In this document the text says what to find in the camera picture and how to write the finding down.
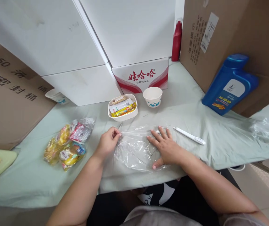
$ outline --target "red logo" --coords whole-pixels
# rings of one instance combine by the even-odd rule
[[[155,71],[155,70],[151,69],[149,73],[145,74],[145,73],[143,72],[143,70],[141,70],[141,72],[140,72],[138,75],[133,71],[133,74],[130,74],[128,80],[137,81],[137,80],[138,80],[137,77],[138,77],[138,78],[141,78],[141,79],[144,79],[145,76],[149,76],[150,78],[152,78],[153,75],[155,75],[155,72],[154,72],[154,71]]]

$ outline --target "shirt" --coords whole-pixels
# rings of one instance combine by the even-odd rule
[[[134,208],[121,226],[202,226],[200,223],[180,213],[158,206],[138,206]],[[227,214],[220,218],[221,226],[265,226],[264,223],[245,213]]]

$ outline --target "hand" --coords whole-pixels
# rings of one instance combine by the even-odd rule
[[[111,127],[107,132],[101,135],[100,142],[94,152],[94,155],[98,156],[103,161],[108,154],[115,149],[115,146],[121,136],[122,134],[117,128]]]
[[[162,165],[176,164],[181,165],[182,159],[186,157],[187,150],[179,146],[172,139],[171,132],[166,128],[167,134],[164,132],[163,128],[159,126],[159,131],[162,136],[160,136],[154,130],[151,130],[152,135],[156,138],[153,139],[150,136],[147,136],[147,139],[159,150],[161,158],[153,163],[152,168],[156,169]]]

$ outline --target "bag of snacks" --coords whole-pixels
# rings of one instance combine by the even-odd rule
[[[76,142],[68,143],[59,153],[59,158],[64,171],[75,165],[86,154],[86,149],[82,144]]]
[[[91,135],[95,119],[83,118],[66,124],[59,133],[53,137],[43,154],[44,160],[50,165],[61,161],[64,171],[78,162],[86,153],[83,145]]]

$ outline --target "tile floor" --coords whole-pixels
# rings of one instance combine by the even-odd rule
[[[269,160],[263,163],[269,167]],[[269,218],[269,174],[251,164],[241,172],[229,171],[242,192]]]

